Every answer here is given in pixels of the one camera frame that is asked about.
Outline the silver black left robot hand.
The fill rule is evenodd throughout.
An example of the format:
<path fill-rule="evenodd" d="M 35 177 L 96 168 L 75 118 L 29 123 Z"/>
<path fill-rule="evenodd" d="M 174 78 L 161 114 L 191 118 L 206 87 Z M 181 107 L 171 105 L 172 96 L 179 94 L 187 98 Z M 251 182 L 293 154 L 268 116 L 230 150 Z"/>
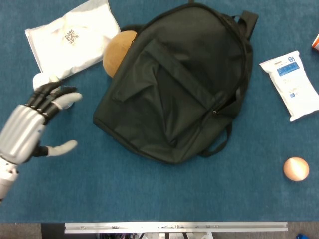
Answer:
<path fill-rule="evenodd" d="M 41 146 L 40 140 L 48 123 L 61 111 L 82 99 L 76 87 L 52 92 L 62 82 L 51 82 L 37 88 L 29 100 L 18 105 L 0 132 L 0 157 L 15 165 L 31 157 L 60 156 L 73 150 L 78 142 L 70 140 L 60 146 Z"/>

